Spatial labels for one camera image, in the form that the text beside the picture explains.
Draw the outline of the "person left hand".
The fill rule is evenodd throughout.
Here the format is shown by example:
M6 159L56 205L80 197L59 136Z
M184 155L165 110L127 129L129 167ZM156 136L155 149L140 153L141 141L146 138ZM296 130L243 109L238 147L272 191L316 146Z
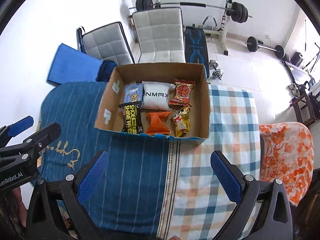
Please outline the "person left hand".
M21 188L1 196L1 239L26 239L27 209L22 201Z

